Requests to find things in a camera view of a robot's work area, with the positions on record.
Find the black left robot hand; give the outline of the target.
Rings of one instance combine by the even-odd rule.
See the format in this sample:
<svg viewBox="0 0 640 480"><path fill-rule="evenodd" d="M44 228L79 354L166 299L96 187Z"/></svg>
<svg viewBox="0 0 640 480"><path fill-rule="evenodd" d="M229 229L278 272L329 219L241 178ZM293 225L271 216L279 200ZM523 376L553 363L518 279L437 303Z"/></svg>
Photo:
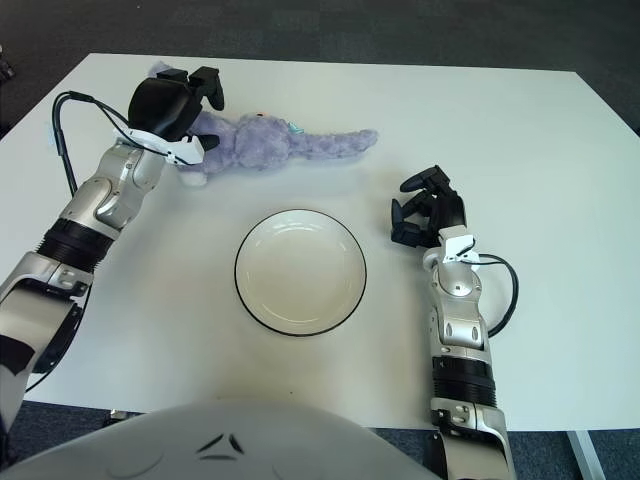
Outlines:
<svg viewBox="0 0 640 480"><path fill-rule="evenodd" d="M128 107L127 127L118 128L125 143L180 166L199 165L219 144L216 134L193 134L191 127L207 100L217 111L225 100L219 70L202 66L193 73L168 68L142 81Z"/></svg>

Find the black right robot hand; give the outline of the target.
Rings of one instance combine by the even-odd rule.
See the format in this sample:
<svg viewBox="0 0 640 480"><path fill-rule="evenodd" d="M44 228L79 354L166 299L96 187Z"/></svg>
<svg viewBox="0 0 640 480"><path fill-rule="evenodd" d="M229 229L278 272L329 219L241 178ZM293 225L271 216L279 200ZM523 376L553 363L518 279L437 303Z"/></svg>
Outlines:
<svg viewBox="0 0 640 480"><path fill-rule="evenodd" d="M465 263L477 270L479 254L467 228L463 199L443 170L437 165L427 168L405 180L399 190L414 196L404 204L391 201L391 240L423 247L428 270L438 263Z"/></svg>

